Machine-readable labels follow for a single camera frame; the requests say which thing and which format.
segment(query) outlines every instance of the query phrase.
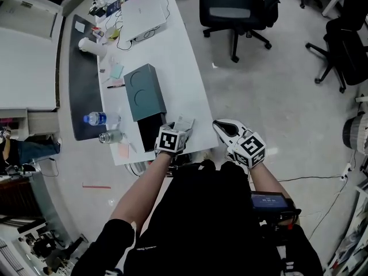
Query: blue sticky note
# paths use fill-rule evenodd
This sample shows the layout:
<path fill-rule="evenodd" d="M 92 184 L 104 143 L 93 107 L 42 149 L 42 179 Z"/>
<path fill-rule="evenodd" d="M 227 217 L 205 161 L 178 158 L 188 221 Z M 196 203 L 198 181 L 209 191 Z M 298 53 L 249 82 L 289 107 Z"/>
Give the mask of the blue sticky note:
<path fill-rule="evenodd" d="M 122 72 L 122 68 L 123 68 L 123 66 L 122 66 L 122 65 L 120 65 L 120 64 L 115 64 L 115 65 L 113 66 L 113 69 L 111 70 L 110 78 L 120 79 L 120 75 L 121 75 L 121 72 Z"/>

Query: blue jeans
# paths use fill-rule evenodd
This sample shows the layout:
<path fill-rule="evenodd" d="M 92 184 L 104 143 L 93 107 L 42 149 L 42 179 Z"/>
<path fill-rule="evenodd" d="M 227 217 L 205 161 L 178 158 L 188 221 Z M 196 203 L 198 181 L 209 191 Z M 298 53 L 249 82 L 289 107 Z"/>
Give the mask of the blue jeans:
<path fill-rule="evenodd" d="M 39 144 L 34 142 L 19 141 L 19 163 L 29 163 L 32 159 L 45 158 L 60 152 L 59 144 Z"/>

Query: plastic water bottle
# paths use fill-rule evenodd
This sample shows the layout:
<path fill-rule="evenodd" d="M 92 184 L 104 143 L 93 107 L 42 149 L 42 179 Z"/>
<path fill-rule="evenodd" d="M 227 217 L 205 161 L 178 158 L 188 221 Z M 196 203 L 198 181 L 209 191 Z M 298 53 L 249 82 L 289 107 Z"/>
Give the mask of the plastic water bottle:
<path fill-rule="evenodd" d="M 83 121 L 91 126 L 114 125 L 120 122 L 120 116 L 117 113 L 91 112 L 83 117 Z"/>

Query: forearm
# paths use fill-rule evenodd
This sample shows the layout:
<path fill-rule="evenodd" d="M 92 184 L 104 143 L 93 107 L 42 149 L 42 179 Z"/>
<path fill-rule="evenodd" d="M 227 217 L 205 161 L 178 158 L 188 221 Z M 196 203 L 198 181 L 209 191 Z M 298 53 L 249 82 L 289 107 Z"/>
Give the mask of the forearm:
<path fill-rule="evenodd" d="M 5 139 L 5 146 L 2 152 L 2 157 L 4 158 L 4 160 L 7 160 L 9 158 L 9 153 L 10 153 L 10 140 L 7 138 Z"/>
<path fill-rule="evenodd" d="M 276 180 L 263 163 L 259 163 L 254 168 L 251 168 L 250 174 L 256 191 L 281 192 L 285 198 L 290 198 L 289 193 L 286 192 L 285 188 L 282 187 L 280 182 Z"/>
<path fill-rule="evenodd" d="M 164 152 L 159 154 L 120 199 L 110 219 L 121 219 L 130 224 L 135 222 L 140 231 L 155 205 L 170 163 L 170 155 Z"/>

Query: teal box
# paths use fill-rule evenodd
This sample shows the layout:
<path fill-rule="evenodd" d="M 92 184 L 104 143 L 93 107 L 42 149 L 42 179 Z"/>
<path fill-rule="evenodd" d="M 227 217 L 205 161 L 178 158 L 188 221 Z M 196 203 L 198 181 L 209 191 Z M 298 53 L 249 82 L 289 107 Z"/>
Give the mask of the teal box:
<path fill-rule="evenodd" d="M 156 70 L 146 64 L 124 75 L 126 93 L 133 121 L 139 121 L 158 113 L 166 113 Z"/>

